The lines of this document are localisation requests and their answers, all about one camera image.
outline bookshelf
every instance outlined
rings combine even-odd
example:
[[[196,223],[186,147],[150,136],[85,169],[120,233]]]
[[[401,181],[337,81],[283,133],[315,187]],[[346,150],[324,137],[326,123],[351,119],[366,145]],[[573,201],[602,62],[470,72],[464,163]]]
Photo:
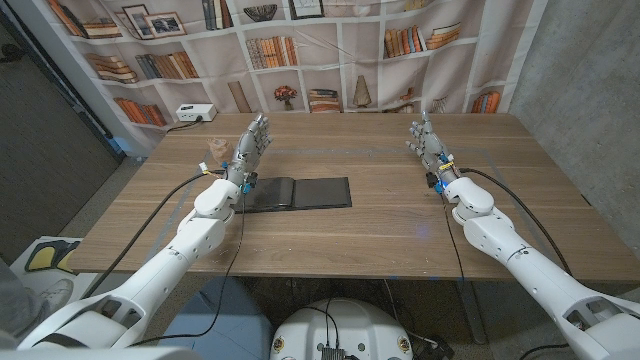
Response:
[[[541,13],[531,11],[534,3],[542,7],[546,3],[528,0],[505,5],[502,0],[426,0],[423,8],[404,11],[404,1],[376,2],[371,4],[367,16],[356,17],[351,6],[338,7],[336,1],[326,0],[325,17],[292,21],[288,0],[227,0],[234,26],[208,31],[199,0],[59,0],[77,12],[81,20],[83,17],[109,16],[116,22],[118,18],[114,12],[121,11],[122,6],[144,3],[149,13],[177,12],[187,31],[184,36],[138,40],[122,26],[123,36],[118,38],[70,36],[46,0],[37,1],[54,31],[67,40],[82,69],[99,90],[109,94],[109,98],[118,94],[134,101],[136,98],[146,103],[157,101],[169,125],[177,121],[174,111],[183,102],[213,103],[221,113],[237,112],[227,86],[232,81],[241,83],[254,112],[284,110],[283,102],[273,97],[273,91],[280,85],[289,85],[298,91],[292,103],[295,111],[301,112],[309,111],[307,92],[312,88],[337,90],[343,111],[356,112],[397,107],[404,103],[399,96],[409,87],[414,87],[410,101],[414,102],[415,111],[430,110],[434,99],[446,96],[447,112],[468,112],[481,93],[490,90],[503,93],[506,88],[515,86],[522,67],[522,62],[516,60],[516,52],[522,51],[523,47],[526,50],[530,45],[530,41],[528,45],[521,41],[522,34],[531,31],[521,23],[524,18],[527,24],[533,22],[537,27],[539,18],[528,19],[527,16]],[[242,10],[247,6],[271,3],[278,5],[271,21],[255,23]],[[417,25],[428,37],[434,28],[457,22],[462,23],[459,38],[445,46],[386,57],[386,29]],[[519,26],[520,33],[505,31],[510,26]],[[273,36],[295,38],[299,65],[253,68],[246,40]],[[200,78],[145,80],[135,60],[140,54],[163,55],[180,51],[188,54]],[[89,52],[120,56],[141,80],[135,84],[121,84],[98,79],[84,57]],[[358,109],[352,104],[358,75],[365,76],[372,100],[366,109]],[[499,112],[507,110],[509,99],[510,96],[503,97]],[[145,130],[152,127],[130,123],[115,102],[111,101],[110,105],[121,122]]]

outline decorative bowl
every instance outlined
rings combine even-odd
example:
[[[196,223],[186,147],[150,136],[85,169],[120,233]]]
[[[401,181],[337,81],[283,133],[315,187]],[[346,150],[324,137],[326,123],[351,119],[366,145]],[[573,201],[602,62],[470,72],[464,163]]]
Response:
[[[249,6],[244,8],[243,10],[244,13],[251,18],[251,20],[255,22],[261,22],[273,19],[273,16],[276,14],[277,9],[278,5],[269,4],[260,6]]]

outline robotic arm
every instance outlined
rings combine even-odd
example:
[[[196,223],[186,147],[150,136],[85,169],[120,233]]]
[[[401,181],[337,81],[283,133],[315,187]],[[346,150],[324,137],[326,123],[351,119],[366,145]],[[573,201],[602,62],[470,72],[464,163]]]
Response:
[[[177,235],[120,287],[68,304],[19,345],[29,348],[125,348],[140,340],[151,317],[191,265],[217,248],[233,219],[231,205],[247,193],[260,156],[271,143],[268,119],[259,114],[242,134],[223,179],[195,200]]]
[[[491,194],[462,177],[453,155],[433,133],[426,112],[407,141],[450,203],[469,243],[505,266],[556,323],[581,359],[635,359],[640,353],[640,304],[591,290],[529,245]]]

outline table leg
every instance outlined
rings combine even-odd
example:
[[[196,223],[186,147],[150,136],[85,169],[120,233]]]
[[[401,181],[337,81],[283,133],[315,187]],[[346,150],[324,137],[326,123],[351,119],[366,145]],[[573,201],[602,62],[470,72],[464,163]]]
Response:
[[[473,283],[471,281],[458,281],[456,285],[473,342],[478,345],[486,344],[487,334],[484,331],[484,325],[480,317],[480,308],[478,307],[478,299],[476,298]]]

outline white power strip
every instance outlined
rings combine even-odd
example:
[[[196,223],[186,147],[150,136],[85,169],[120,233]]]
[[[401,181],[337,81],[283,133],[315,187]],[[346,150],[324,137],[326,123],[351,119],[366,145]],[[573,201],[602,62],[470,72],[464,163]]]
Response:
[[[184,122],[193,122],[202,116],[202,121],[213,121],[218,112],[212,104],[182,104],[176,110],[178,119]]]

